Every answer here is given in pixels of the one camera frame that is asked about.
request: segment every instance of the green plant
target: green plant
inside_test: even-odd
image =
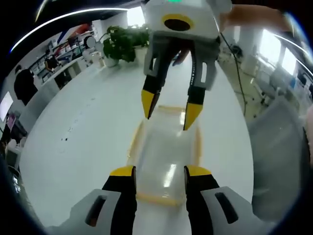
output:
[[[135,46],[147,46],[149,40],[148,28],[110,26],[103,35],[108,38],[103,41],[103,52],[108,58],[132,62],[135,60]]]

